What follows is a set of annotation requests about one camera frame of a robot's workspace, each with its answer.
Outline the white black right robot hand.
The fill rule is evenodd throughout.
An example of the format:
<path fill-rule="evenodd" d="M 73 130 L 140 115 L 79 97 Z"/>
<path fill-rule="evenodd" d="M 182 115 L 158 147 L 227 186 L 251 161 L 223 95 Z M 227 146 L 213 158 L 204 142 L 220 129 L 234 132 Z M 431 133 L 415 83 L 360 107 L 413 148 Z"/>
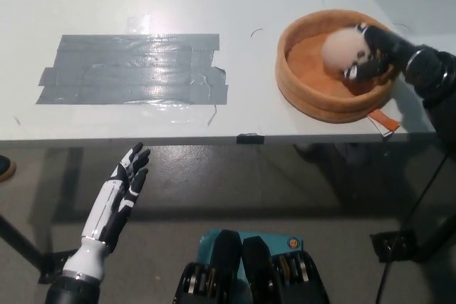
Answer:
<path fill-rule="evenodd" d="M 396 33 L 378 26 L 360 23 L 353 29 L 367 43 L 370 52 L 366 61 L 353 62 L 343 71 L 346 80 L 368 81 L 385 74 L 391 65 L 403 70 L 409 60 L 422 50 Z"/>

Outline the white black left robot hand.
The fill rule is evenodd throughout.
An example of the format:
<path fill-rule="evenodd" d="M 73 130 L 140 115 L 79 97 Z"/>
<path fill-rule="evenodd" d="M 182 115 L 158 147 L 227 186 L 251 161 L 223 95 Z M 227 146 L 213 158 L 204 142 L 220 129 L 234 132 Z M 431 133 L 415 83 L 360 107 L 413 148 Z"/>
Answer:
<path fill-rule="evenodd" d="M 128 150 L 103 183 L 81 234 L 83 251 L 115 249 L 143 189 L 150 150 L 139 142 Z"/>

